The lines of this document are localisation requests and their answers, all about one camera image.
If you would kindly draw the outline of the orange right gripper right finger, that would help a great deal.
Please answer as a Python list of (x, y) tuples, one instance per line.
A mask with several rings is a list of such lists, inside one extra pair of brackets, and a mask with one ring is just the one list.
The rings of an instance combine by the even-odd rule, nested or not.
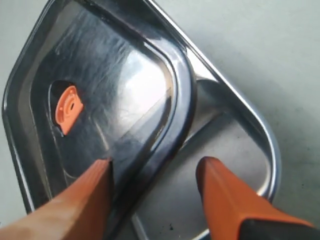
[(249, 187), (219, 159), (203, 157), (196, 181), (213, 240), (318, 240), (311, 223), (286, 214)]

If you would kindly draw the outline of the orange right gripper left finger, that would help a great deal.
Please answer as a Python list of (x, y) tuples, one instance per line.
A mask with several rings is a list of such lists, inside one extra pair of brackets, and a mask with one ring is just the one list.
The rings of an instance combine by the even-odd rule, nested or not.
[(111, 159), (96, 160), (72, 185), (0, 229), (2, 240), (101, 240), (113, 198)]

